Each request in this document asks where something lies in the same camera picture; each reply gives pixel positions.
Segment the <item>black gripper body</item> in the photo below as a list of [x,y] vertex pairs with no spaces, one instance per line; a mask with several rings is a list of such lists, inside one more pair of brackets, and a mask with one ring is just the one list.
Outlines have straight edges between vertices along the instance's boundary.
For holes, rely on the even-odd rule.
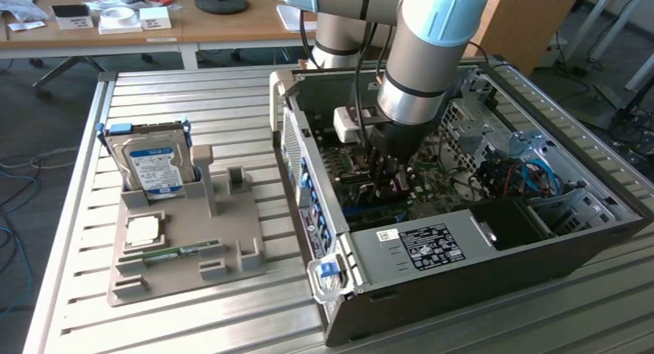
[[405,125],[390,121],[378,124],[370,136],[372,148],[383,156],[395,159],[399,164],[407,165],[433,130],[431,123]]

